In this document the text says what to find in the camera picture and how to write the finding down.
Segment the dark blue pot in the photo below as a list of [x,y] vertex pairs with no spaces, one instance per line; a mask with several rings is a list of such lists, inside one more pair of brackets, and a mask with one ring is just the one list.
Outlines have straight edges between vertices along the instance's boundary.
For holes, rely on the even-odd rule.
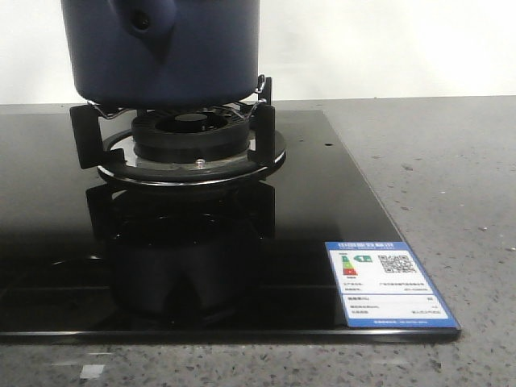
[[252,94],[258,1],[63,1],[77,92],[99,105],[204,107]]

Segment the black pan support grate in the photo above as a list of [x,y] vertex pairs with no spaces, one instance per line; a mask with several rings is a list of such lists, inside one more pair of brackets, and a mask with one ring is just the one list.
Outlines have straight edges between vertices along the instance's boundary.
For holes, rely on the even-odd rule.
[[[103,138],[100,119],[116,119],[124,113],[123,108],[107,110],[93,102],[74,106],[69,113],[80,166],[96,168],[103,180],[122,189],[179,194],[189,190],[235,189],[264,180],[282,166],[286,150],[284,137],[276,129],[271,78],[259,76],[256,93],[258,99],[253,104],[233,102],[201,108],[157,109],[173,113],[214,112],[227,118],[238,116],[248,122],[246,150],[220,160],[198,159],[192,163],[157,162],[138,156],[131,126]],[[134,119],[157,110],[137,110]]]

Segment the black glass gas cooktop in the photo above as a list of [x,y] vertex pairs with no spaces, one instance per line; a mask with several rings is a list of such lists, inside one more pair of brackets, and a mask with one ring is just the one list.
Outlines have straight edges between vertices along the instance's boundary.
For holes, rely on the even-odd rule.
[[459,325],[355,324],[338,243],[402,235],[323,113],[280,111],[287,159],[201,202],[119,191],[67,110],[1,115],[3,343],[434,343]]

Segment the blue white energy label sticker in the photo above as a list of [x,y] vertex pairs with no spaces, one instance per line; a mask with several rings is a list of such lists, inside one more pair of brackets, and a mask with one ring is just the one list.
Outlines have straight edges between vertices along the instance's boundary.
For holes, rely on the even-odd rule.
[[453,328],[459,324],[405,242],[327,242],[351,328]]

